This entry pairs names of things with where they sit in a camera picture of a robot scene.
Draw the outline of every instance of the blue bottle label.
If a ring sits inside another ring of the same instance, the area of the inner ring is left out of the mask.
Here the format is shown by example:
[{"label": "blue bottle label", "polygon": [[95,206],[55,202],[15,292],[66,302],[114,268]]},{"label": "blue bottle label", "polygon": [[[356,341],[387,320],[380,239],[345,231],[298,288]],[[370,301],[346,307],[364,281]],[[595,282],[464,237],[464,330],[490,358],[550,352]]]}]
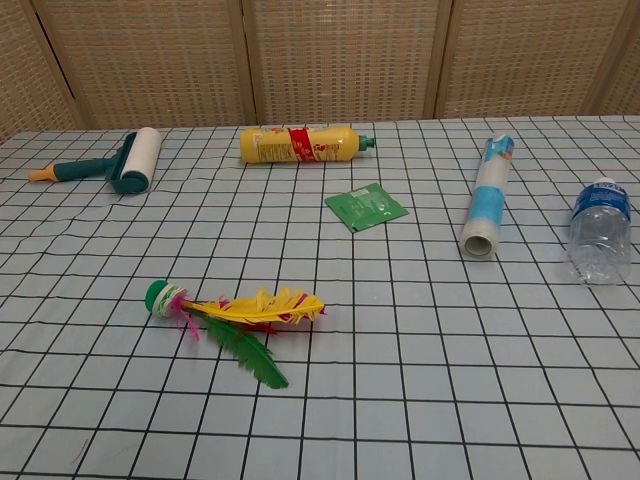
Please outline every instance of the blue bottle label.
[{"label": "blue bottle label", "polygon": [[629,195],[615,183],[594,183],[585,188],[573,208],[573,220],[583,210],[591,207],[607,206],[620,210],[627,220],[631,221],[631,205]]},{"label": "blue bottle label", "polygon": [[471,200],[469,220],[474,218],[488,218],[498,227],[502,222],[504,208],[504,193],[498,187],[482,186],[476,188]]},{"label": "blue bottle label", "polygon": [[500,155],[507,162],[511,161],[513,154],[513,139],[508,135],[502,135],[497,139],[490,138],[484,146],[483,162],[488,162],[494,155]]}]

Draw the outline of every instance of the green sachet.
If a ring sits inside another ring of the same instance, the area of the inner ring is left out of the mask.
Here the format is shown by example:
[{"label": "green sachet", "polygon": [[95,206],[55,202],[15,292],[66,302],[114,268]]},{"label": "green sachet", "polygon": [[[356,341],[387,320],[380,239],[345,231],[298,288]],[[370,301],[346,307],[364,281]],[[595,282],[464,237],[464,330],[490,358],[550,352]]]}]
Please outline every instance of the green sachet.
[{"label": "green sachet", "polygon": [[352,233],[409,213],[377,183],[329,197],[325,203]]}]

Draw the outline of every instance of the wicker panel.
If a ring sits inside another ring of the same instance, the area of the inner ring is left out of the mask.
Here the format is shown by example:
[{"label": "wicker panel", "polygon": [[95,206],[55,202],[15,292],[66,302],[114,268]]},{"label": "wicker panel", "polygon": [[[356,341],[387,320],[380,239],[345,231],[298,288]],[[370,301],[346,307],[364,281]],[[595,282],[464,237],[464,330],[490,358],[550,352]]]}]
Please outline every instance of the wicker panel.
[{"label": "wicker panel", "polygon": [[244,5],[258,120],[423,116],[438,0]]},{"label": "wicker panel", "polygon": [[436,114],[579,113],[627,0],[456,2]]},{"label": "wicker panel", "polygon": [[0,1],[0,143],[74,120],[19,0]]},{"label": "wicker panel", "polygon": [[239,50],[240,62],[246,62],[246,49],[234,45],[226,0],[41,0],[38,5],[96,127],[251,120],[236,58]]},{"label": "wicker panel", "polygon": [[640,115],[640,28],[631,38],[601,113]]}]

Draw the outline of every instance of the cling film roll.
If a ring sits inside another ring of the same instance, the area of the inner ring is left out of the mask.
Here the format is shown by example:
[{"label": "cling film roll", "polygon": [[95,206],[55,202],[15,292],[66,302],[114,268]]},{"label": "cling film roll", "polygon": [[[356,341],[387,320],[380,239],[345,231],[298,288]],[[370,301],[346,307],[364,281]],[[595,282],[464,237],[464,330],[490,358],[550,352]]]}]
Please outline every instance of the cling film roll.
[{"label": "cling film roll", "polygon": [[487,140],[473,189],[460,248],[474,257],[491,255],[500,244],[500,224],[513,154],[513,139],[498,135]]}]

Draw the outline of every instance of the water bottle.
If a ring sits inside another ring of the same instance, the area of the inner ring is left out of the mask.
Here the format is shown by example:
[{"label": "water bottle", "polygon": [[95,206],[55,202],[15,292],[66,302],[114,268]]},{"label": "water bottle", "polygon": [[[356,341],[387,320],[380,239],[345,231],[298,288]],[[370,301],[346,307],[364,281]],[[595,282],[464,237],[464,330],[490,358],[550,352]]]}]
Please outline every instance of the water bottle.
[{"label": "water bottle", "polygon": [[569,259],[589,284],[617,284],[631,271],[629,195],[610,178],[585,188],[569,227]]}]

